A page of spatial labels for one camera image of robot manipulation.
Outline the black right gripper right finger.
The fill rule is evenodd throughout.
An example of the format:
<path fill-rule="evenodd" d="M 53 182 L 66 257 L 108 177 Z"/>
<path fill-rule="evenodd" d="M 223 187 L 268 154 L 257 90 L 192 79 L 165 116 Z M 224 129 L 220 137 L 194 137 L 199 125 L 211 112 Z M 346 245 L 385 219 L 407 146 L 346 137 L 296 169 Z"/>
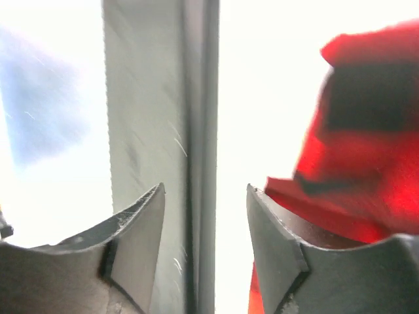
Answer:
<path fill-rule="evenodd" d="M 418 238 L 364 245 L 327 232 L 247 187 L 266 313 L 417 313 Z"/>

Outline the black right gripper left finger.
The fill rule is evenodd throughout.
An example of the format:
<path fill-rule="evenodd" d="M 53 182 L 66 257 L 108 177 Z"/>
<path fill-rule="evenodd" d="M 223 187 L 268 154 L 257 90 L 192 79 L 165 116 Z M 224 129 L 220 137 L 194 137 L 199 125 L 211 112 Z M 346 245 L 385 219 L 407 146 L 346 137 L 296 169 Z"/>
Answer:
<path fill-rule="evenodd" d="M 57 245 L 1 244 L 2 313 L 147 313 L 165 210 L 158 184 Z"/>

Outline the red black plaid shirt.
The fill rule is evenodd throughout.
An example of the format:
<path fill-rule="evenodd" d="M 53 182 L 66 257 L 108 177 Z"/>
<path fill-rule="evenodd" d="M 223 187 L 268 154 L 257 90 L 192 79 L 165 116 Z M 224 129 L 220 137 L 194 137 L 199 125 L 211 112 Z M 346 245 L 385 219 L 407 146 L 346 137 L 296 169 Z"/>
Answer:
<path fill-rule="evenodd" d="M 364 245 L 418 238 L 418 21 L 342 34 L 291 179 L 268 178 L 276 204 Z M 255 259 L 250 313 L 266 313 Z"/>

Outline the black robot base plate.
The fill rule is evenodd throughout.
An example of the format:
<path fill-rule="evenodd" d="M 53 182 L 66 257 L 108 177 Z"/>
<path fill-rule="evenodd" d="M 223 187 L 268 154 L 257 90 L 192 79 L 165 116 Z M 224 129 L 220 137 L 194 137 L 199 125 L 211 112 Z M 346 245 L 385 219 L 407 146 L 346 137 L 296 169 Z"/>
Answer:
<path fill-rule="evenodd" d="M 104 1 L 113 207 L 166 190 L 152 313 L 215 311 L 218 1 Z"/>

